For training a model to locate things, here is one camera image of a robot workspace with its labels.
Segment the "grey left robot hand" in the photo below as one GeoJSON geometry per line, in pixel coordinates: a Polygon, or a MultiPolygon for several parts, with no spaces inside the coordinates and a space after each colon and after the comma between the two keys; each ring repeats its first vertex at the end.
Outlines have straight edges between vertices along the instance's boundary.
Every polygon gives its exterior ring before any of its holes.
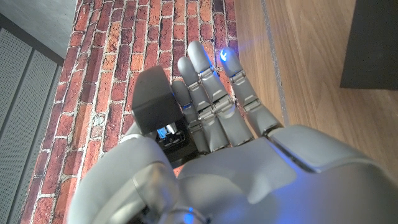
{"type": "Polygon", "coordinates": [[[284,126],[262,104],[231,48],[230,95],[202,44],[181,79],[144,70],[134,122],[85,175],[68,223],[396,223],[397,181],[316,129],[284,126]]]}

